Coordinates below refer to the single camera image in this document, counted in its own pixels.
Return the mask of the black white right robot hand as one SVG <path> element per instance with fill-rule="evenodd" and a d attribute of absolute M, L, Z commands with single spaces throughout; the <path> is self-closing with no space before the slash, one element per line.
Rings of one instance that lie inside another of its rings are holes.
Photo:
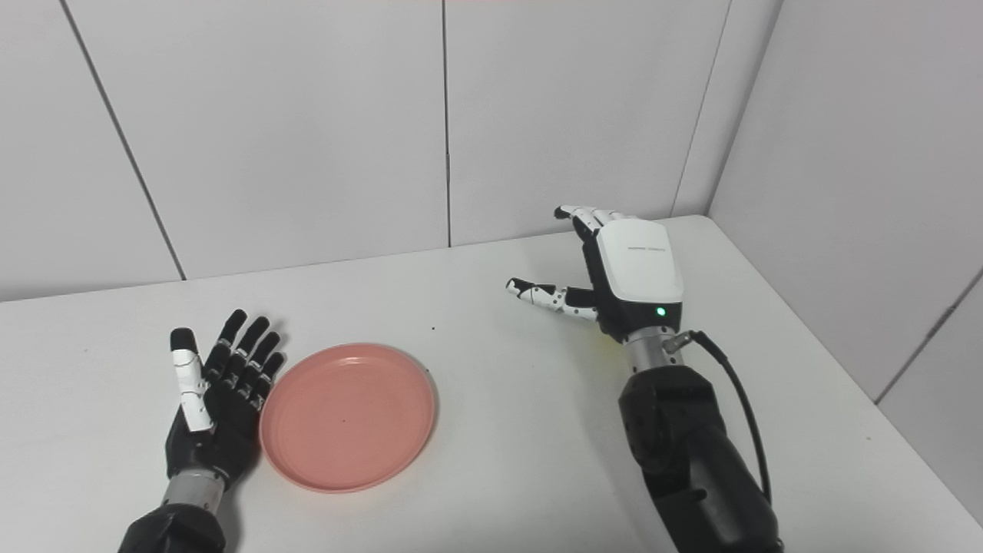
<path fill-rule="evenodd" d="M 507 293 L 545 310 L 596 322 L 625 343 L 639 330 L 681 328 L 683 280 L 667 228 L 618 211 L 562 204 L 581 239 L 591 288 L 509 279 Z"/>

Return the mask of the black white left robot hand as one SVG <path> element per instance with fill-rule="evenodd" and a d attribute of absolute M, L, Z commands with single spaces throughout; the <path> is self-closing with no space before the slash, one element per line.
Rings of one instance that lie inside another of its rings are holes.
<path fill-rule="evenodd" d="M 286 357 L 270 321 L 235 310 L 207 356 L 194 332 L 176 328 L 170 349 L 181 406 L 165 440 L 167 476 L 206 469 L 230 488 L 259 455 L 260 413 Z"/>

